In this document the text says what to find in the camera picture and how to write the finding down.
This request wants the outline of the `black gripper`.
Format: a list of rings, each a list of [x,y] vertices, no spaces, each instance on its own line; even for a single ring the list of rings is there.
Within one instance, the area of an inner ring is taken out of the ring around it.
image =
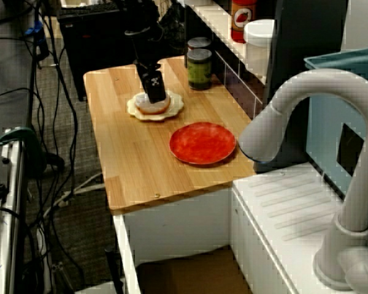
[[[157,70],[161,55],[158,53],[163,39],[163,28],[149,26],[141,31],[125,31],[125,36],[132,42],[135,60],[134,64],[143,73],[142,85],[151,104],[166,99],[162,73]]]

